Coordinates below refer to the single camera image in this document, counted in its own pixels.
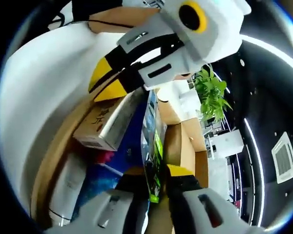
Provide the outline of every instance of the white robot head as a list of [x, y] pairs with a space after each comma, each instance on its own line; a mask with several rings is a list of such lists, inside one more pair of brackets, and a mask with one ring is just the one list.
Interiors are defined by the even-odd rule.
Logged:
[[250, 12], [245, 0], [167, 0], [162, 10], [193, 59], [206, 63], [238, 51], [243, 18]]

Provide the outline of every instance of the white box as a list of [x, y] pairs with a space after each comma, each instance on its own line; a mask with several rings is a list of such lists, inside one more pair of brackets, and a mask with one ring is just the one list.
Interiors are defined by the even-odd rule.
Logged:
[[97, 102], [73, 137], [86, 147], [116, 151], [143, 95], [139, 88], [125, 97]]
[[225, 158], [242, 152], [244, 143], [239, 130], [210, 138], [211, 150], [215, 146], [215, 158]]

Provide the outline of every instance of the yellow robot eye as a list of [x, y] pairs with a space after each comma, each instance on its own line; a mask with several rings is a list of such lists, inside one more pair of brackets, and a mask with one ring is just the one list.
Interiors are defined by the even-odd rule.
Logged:
[[194, 1], [185, 1], [179, 8], [179, 18], [185, 27], [202, 33], [207, 28], [207, 18], [203, 9]]

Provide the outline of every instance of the ceiling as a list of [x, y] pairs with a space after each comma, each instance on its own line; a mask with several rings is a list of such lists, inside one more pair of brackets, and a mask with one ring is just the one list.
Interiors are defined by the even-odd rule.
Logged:
[[[284, 61], [287, 56], [280, 53], [281, 58], [278, 57], [256, 45], [258, 40], [252, 38], [275, 46], [291, 58], [293, 48], [265, 4], [252, 1], [250, 5], [252, 13], [246, 16], [241, 34], [251, 38], [245, 37], [248, 41], [243, 42], [238, 53], [215, 62], [213, 68], [230, 91], [225, 94], [233, 107], [233, 111], [226, 113], [230, 127], [241, 131], [249, 148], [255, 180], [253, 225], [261, 223], [267, 227], [293, 198], [293, 178], [276, 183], [271, 154], [283, 132], [288, 133], [293, 146], [293, 67]], [[246, 147], [239, 154], [239, 161], [244, 191], [242, 218], [250, 221], [253, 189]]]

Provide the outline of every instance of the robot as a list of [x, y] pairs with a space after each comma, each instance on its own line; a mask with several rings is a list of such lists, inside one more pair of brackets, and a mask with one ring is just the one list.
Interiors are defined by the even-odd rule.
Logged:
[[[239, 31], [243, 18], [250, 12], [245, 0], [167, 0], [159, 13], [131, 29], [99, 61], [89, 84], [91, 98], [118, 98], [142, 86], [149, 90], [237, 52], [242, 44]], [[160, 55], [137, 61], [156, 48], [161, 49]], [[214, 191], [202, 189], [187, 169], [167, 165], [166, 170], [175, 233], [264, 232], [240, 220], [235, 207]], [[85, 204], [74, 222], [46, 232], [143, 233], [148, 200], [139, 187], [143, 183], [137, 183], [135, 176], [125, 174], [114, 190]]]

